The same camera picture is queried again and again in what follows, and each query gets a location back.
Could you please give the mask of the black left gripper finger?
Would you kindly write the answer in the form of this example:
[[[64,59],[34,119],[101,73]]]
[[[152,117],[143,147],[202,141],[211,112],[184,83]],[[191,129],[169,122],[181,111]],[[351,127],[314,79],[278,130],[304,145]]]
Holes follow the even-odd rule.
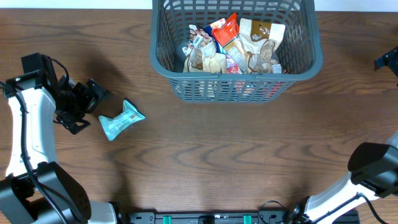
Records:
[[[102,101],[112,97],[113,94],[107,89],[103,88],[99,83],[94,81],[92,78],[86,83],[92,92],[93,100],[90,104],[90,108],[96,108]]]
[[[87,128],[91,123],[85,119],[84,113],[80,114],[67,114],[57,113],[56,123],[61,124],[65,129],[69,130],[72,134],[78,134],[83,129]]]

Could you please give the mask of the teal snack wrapper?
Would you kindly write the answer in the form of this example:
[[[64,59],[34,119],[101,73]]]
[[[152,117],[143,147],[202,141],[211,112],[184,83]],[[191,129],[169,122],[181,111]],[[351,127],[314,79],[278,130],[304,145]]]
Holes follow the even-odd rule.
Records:
[[[109,141],[113,141],[130,125],[144,120],[146,117],[130,101],[124,100],[122,113],[114,118],[105,116],[99,116],[98,118],[106,137]]]

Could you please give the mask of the grey plastic basket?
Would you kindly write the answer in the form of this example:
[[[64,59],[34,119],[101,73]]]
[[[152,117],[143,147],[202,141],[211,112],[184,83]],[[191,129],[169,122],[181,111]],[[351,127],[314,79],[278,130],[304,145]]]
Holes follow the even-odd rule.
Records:
[[[315,3],[153,0],[149,58],[183,101],[272,101],[322,67]]]

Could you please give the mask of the cream brown snack bag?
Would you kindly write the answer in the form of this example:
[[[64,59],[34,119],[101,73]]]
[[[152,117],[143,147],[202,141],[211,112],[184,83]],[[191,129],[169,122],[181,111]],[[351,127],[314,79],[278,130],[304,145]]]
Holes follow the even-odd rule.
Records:
[[[205,32],[202,28],[196,25],[189,25],[190,39],[188,45],[183,47],[183,53],[186,56],[183,72],[187,73],[199,73],[203,71],[202,57],[209,57],[217,53],[216,43],[210,35]],[[213,100],[217,89],[216,81],[195,81],[195,80],[184,80],[182,81],[182,87],[187,90],[188,97],[205,98],[205,90],[207,91],[207,98]]]

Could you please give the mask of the colourful tissue pack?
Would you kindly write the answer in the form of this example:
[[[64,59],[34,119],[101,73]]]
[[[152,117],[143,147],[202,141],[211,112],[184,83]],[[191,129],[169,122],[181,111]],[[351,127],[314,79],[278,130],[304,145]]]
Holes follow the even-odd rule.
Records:
[[[205,28],[216,43],[216,51],[226,55],[226,73],[242,74],[247,71],[246,53],[239,36],[239,25],[233,14],[228,19],[222,18]],[[215,99],[220,101],[236,101],[243,95],[244,81],[213,80],[217,89]]]

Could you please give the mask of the orange cracker package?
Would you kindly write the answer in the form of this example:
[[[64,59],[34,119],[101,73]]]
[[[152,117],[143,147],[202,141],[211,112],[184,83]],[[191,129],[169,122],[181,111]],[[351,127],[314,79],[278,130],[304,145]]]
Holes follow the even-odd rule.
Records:
[[[229,74],[281,74],[284,69],[276,50],[284,38],[285,25],[240,18],[232,14],[226,22],[211,33],[226,52],[226,72]],[[231,80],[221,84],[231,87],[228,93],[234,100],[260,101],[270,99],[281,88],[271,82]]]

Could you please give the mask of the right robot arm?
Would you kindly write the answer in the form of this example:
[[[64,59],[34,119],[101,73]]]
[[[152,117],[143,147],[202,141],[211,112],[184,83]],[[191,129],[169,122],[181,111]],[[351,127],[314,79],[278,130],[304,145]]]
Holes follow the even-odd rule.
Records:
[[[333,223],[366,203],[378,222],[384,223],[371,202],[389,195],[397,195],[397,134],[387,144],[360,144],[349,159],[348,172],[322,193],[296,205],[285,222]]]

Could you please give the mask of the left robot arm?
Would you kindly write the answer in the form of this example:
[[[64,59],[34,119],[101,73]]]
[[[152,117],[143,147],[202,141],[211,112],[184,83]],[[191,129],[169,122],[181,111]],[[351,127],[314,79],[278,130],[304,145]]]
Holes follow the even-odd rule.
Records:
[[[1,212],[11,223],[122,223],[113,203],[94,202],[59,164],[54,126],[72,134],[108,96],[94,80],[58,78],[57,61],[35,53],[22,57],[24,73],[1,84],[12,111],[12,155],[1,181]]]

